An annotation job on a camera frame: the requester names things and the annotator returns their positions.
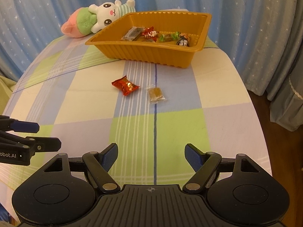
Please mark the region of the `pale green cushion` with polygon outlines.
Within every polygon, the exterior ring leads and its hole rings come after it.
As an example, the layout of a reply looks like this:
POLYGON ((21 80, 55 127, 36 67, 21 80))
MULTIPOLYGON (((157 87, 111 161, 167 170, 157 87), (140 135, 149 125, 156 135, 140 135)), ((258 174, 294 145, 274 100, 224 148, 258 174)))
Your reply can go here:
POLYGON ((0 114, 3 114, 4 109, 12 95, 16 82, 4 76, 0 76, 0 114))

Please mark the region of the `blue star curtain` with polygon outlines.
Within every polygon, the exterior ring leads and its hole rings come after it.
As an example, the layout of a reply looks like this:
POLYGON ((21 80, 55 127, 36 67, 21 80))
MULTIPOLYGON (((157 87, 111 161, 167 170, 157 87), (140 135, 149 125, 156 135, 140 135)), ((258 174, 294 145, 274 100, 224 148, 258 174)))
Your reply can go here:
POLYGON ((1 73, 18 80, 75 15, 96 32, 128 12, 185 9, 212 15, 209 38, 246 88, 272 99, 302 46, 302 0, 1 0, 1 73))

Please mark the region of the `white bunny carrot plush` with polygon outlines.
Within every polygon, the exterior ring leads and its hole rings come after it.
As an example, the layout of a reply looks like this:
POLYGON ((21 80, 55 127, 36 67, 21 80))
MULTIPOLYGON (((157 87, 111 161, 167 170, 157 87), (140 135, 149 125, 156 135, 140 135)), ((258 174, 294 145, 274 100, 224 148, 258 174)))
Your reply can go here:
POLYGON ((81 38, 91 33, 97 33, 112 24, 122 16, 135 12, 135 0, 122 3, 105 2, 99 6, 92 4, 77 9, 61 26, 61 32, 68 37, 81 38))

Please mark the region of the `checkered pastel tablecloth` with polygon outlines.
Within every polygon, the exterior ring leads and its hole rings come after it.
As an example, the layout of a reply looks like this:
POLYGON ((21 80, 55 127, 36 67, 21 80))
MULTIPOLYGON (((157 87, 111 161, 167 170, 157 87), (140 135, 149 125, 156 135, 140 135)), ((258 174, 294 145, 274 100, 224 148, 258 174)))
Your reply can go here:
POLYGON ((206 37, 187 68, 108 58, 86 42, 52 41, 16 84, 4 114, 40 125, 60 151, 80 157, 115 142, 110 170, 119 184, 184 184, 191 143, 223 157, 244 153, 271 172, 265 138, 249 94, 227 54, 206 37), (124 76, 140 88, 124 96, 111 83, 124 76), (166 100, 149 103, 147 86, 166 100))

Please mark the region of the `red white candy wrapper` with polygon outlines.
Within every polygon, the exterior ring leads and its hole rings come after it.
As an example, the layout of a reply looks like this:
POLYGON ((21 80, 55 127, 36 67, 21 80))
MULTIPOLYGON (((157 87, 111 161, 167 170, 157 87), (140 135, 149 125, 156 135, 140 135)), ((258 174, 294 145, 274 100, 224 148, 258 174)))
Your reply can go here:
POLYGON ((154 29, 154 27, 145 28, 143 32, 141 33, 141 36, 143 36, 146 40, 149 41, 157 41, 158 32, 154 29))

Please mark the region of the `red foil candy wrapper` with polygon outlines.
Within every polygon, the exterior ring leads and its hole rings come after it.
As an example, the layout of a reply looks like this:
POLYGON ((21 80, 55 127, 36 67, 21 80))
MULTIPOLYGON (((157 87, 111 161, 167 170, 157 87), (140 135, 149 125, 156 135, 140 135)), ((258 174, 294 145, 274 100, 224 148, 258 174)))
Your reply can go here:
POLYGON ((128 96, 140 87, 127 79, 127 76, 117 79, 111 83, 114 87, 121 90, 124 96, 128 96))

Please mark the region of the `clear black seaweed packet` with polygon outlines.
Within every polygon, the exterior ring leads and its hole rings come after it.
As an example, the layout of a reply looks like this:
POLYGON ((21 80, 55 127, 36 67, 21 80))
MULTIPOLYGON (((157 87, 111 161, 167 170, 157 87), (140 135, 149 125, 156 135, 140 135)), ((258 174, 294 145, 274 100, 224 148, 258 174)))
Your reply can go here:
POLYGON ((142 32, 145 30, 145 27, 135 27, 133 26, 122 38, 123 41, 133 41, 141 36, 142 32))

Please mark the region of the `grey lace-trimmed curtain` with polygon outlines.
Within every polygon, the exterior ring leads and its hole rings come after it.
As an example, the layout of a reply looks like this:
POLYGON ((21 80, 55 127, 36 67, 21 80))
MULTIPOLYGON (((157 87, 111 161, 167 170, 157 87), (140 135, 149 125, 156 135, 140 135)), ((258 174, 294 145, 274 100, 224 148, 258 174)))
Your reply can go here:
POLYGON ((302 125, 302 0, 297 0, 289 38, 267 94, 270 121, 297 130, 302 125))

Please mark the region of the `orange plastic tray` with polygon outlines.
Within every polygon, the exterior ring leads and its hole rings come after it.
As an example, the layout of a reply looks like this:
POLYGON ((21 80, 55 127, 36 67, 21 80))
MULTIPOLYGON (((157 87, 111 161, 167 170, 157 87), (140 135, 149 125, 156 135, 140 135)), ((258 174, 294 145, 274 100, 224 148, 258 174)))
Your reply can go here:
POLYGON ((212 16, 188 11, 147 11, 124 15, 90 38, 108 58, 187 68, 203 49, 212 16))

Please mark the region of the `green candy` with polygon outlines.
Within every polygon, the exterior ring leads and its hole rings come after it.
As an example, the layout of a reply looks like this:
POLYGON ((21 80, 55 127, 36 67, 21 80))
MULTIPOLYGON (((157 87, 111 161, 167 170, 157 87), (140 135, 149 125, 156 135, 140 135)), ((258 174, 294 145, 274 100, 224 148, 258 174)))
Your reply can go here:
POLYGON ((159 34, 159 42, 173 42, 179 40, 180 32, 167 33, 167 34, 159 34))

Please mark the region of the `brown candy clear wrapper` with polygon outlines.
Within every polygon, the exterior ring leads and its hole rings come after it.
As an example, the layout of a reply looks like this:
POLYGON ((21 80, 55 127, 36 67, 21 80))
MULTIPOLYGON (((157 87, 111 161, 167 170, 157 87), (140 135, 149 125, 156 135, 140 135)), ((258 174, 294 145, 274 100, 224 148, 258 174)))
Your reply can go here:
POLYGON ((158 103, 159 101, 166 100, 162 93, 162 90, 155 85, 147 86, 146 91, 148 94, 149 103, 158 103))

